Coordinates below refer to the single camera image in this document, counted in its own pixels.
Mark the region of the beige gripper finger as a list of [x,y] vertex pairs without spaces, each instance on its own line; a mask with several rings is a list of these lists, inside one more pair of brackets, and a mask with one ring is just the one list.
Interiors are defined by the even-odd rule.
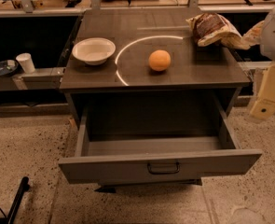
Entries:
[[251,106],[249,116],[264,121],[275,113],[275,62],[264,72],[261,85]]

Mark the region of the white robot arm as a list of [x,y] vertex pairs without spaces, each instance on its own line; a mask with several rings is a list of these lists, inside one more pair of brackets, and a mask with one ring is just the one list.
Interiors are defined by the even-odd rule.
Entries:
[[261,85],[250,109],[250,117],[266,120],[275,113],[275,7],[265,18],[261,32],[260,51],[271,59],[263,72]]

